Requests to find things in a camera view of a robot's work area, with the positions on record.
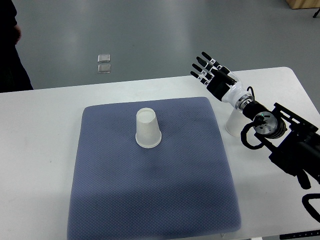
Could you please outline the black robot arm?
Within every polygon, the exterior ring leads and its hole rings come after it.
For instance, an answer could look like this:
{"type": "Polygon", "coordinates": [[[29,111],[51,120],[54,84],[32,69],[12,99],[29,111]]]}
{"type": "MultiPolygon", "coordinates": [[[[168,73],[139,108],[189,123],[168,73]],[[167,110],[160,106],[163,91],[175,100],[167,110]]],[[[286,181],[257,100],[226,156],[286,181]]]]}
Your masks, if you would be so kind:
{"type": "Polygon", "coordinates": [[[266,147],[269,159],[285,173],[297,178],[300,186],[311,188],[310,177],[320,180],[320,136],[318,128],[279,103],[267,109],[255,99],[251,86],[206,52],[196,57],[191,75],[219,101],[250,120],[240,132],[244,146],[251,150],[266,147]]]}

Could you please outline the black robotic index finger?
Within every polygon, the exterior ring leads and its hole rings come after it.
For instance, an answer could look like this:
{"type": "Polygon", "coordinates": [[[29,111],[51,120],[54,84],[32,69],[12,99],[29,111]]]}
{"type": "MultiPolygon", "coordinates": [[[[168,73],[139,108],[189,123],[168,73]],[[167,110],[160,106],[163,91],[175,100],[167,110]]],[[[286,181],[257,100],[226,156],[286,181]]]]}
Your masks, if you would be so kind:
{"type": "Polygon", "coordinates": [[[218,67],[218,62],[211,56],[209,56],[206,52],[202,51],[201,54],[210,62],[211,65],[213,65],[214,67],[218,67]]]}

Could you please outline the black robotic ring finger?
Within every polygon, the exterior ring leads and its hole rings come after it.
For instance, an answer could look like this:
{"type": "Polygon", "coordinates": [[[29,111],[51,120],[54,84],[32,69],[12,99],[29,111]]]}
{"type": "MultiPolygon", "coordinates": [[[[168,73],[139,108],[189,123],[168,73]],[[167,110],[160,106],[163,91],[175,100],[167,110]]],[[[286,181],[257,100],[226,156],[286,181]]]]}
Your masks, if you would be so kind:
{"type": "Polygon", "coordinates": [[[201,75],[203,76],[207,76],[207,77],[210,77],[211,75],[206,72],[205,70],[203,70],[201,67],[199,67],[198,65],[196,65],[195,63],[192,64],[192,67],[197,70],[201,75]]]}

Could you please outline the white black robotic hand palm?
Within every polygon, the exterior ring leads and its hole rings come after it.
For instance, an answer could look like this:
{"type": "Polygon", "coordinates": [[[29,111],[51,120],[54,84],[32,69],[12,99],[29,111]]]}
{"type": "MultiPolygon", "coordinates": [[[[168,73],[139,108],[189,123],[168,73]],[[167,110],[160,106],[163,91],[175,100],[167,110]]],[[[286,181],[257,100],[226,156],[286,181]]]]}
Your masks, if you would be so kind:
{"type": "Polygon", "coordinates": [[[206,86],[206,89],[219,101],[224,103],[240,103],[248,97],[248,91],[243,88],[240,81],[233,78],[235,84],[216,82],[213,80],[212,70],[209,72],[212,78],[206,86]]]}

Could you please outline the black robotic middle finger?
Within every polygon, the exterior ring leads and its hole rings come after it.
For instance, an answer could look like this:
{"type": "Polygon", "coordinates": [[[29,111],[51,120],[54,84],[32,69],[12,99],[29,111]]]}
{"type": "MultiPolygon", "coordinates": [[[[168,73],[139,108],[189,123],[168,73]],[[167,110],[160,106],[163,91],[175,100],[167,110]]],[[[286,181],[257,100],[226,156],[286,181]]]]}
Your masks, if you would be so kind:
{"type": "Polygon", "coordinates": [[[196,60],[198,61],[198,63],[206,70],[208,70],[209,72],[212,70],[213,65],[205,60],[203,60],[201,57],[197,56],[196,60]]]}

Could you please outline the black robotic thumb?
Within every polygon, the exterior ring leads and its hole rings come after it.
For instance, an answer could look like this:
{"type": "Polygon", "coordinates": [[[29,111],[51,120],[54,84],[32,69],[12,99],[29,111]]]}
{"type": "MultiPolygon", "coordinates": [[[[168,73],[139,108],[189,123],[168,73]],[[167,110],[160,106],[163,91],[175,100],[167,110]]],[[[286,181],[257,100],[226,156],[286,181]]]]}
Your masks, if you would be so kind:
{"type": "Polygon", "coordinates": [[[225,84],[235,84],[236,80],[222,72],[220,69],[211,69],[211,73],[213,75],[213,80],[215,82],[225,83],[225,84]]]}

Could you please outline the black robotic little finger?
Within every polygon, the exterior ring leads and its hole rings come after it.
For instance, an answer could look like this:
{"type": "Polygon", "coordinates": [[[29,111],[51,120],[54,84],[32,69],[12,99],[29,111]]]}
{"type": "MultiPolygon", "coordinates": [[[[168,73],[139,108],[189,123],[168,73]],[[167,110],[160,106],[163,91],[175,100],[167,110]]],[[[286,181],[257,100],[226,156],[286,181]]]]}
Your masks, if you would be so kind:
{"type": "Polygon", "coordinates": [[[208,85],[209,84],[209,81],[201,76],[201,75],[198,75],[197,73],[195,73],[194,71],[190,71],[190,74],[195,77],[197,80],[199,80],[203,85],[208,85]]]}

